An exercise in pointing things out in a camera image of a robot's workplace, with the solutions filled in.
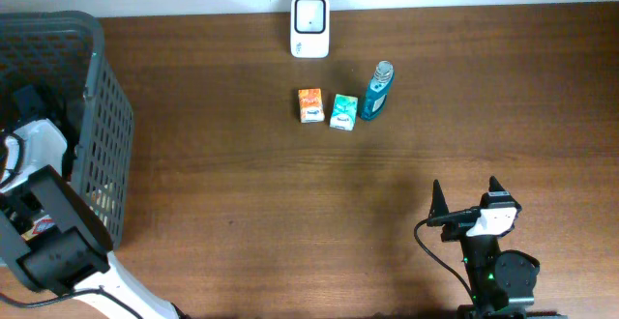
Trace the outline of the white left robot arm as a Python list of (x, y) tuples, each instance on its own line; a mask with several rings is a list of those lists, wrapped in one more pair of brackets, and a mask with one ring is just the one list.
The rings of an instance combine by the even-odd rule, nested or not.
[(119, 262), (104, 224), (66, 180), (77, 132), (44, 85), (26, 84), (1, 103), (1, 257), (33, 292), (78, 300), (107, 318), (182, 318)]

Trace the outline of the teal mouthwash bottle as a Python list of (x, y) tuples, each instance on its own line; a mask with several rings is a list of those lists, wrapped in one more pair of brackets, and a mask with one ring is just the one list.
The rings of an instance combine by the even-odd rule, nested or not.
[(375, 68), (363, 99), (360, 114), (362, 120), (371, 121), (382, 112), (394, 78), (393, 64), (389, 61), (380, 61)]

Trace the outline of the yellow snack bag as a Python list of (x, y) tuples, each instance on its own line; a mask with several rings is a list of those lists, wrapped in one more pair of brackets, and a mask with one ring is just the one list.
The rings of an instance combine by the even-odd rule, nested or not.
[(33, 226), (24, 232), (21, 237), (24, 241), (28, 242), (40, 235), (42, 235), (45, 231), (55, 226), (54, 220), (50, 215), (45, 215), (36, 219), (33, 222)]

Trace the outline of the orange tissue pack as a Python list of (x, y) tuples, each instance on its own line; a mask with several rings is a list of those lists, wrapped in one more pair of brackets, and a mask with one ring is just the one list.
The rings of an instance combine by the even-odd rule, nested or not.
[(325, 119), (322, 93), (319, 88), (298, 91), (300, 120), (302, 123), (323, 122)]

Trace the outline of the green tissue pack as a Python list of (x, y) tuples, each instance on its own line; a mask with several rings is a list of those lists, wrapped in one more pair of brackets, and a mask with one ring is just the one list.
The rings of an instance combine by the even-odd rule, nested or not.
[(343, 131), (352, 131), (357, 117), (358, 99), (352, 96), (336, 94), (330, 127)]

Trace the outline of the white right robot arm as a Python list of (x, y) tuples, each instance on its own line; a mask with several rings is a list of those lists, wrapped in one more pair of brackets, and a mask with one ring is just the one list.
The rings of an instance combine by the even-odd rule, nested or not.
[(465, 290), (472, 303), (457, 308), (463, 319), (522, 318), (549, 319), (562, 315), (554, 311), (531, 312), (534, 288), (541, 266), (538, 259), (518, 250), (502, 250), (499, 239), (515, 228), (520, 204), (490, 177), (480, 203), (468, 209), (450, 211), (440, 184), (432, 187), (428, 227), (442, 228), (441, 241), (458, 242), (468, 279)]

